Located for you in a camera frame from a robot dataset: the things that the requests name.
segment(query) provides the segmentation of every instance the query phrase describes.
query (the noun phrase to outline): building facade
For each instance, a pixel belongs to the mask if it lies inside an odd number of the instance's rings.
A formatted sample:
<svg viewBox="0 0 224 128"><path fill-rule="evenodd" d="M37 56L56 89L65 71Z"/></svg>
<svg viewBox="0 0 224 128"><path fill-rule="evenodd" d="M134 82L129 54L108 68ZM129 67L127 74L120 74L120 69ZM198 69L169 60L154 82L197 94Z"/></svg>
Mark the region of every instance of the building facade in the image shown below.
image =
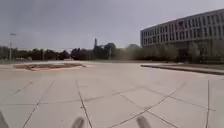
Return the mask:
<svg viewBox="0 0 224 128"><path fill-rule="evenodd" d="M175 44L179 50L187 50L191 42L212 47L214 42L224 43L224 9L169 21L140 33L143 48Z"/></svg>

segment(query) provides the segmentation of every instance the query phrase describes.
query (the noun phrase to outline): paved plaza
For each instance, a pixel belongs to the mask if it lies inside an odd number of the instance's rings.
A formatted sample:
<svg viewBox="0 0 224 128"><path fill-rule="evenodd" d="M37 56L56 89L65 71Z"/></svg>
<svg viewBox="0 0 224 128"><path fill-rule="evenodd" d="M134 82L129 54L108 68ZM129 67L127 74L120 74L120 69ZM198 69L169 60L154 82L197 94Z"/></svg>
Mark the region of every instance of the paved plaza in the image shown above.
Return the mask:
<svg viewBox="0 0 224 128"><path fill-rule="evenodd" d="M224 76L140 63L27 71L0 66L0 110L10 128L224 128Z"/></svg>

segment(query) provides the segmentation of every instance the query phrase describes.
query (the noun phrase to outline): overcast sky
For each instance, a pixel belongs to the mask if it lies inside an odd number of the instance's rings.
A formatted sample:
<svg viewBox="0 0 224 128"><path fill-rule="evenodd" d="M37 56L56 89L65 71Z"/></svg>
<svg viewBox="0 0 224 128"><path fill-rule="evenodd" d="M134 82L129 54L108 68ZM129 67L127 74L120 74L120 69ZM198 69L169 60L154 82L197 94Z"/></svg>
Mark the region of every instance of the overcast sky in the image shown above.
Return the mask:
<svg viewBox="0 0 224 128"><path fill-rule="evenodd" d="M223 0L0 0L0 45L92 48L95 37L139 45L141 29L221 8Z"/></svg>

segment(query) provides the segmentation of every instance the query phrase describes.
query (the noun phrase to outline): lamp post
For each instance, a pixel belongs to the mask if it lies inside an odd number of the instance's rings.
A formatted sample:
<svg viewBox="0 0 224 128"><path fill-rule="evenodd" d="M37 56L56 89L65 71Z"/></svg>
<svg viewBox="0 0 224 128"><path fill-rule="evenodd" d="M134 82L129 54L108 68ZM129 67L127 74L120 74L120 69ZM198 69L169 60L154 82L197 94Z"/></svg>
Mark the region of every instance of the lamp post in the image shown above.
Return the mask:
<svg viewBox="0 0 224 128"><path fill-rule="evenodd" d="M16 36L17 34L15 33L10 33L10 36ZM12 60L12 43L9 43L9 61L11 62Z"/></svg>

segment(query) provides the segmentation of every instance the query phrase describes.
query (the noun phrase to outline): white building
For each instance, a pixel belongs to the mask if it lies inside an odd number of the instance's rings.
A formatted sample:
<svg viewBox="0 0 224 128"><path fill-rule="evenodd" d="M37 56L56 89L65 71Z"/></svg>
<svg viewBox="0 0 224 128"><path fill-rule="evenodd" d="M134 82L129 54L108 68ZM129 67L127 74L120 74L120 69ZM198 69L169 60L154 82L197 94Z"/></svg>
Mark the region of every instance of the white building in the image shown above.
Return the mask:
<svg viewBox="0 0 224 128"><path fill-rule="evenodd" d="M141 30L141 46L151 47L172 43L180 49L187 49L190 42L223 42L224 9L205 12L169 21Z"/></svg>

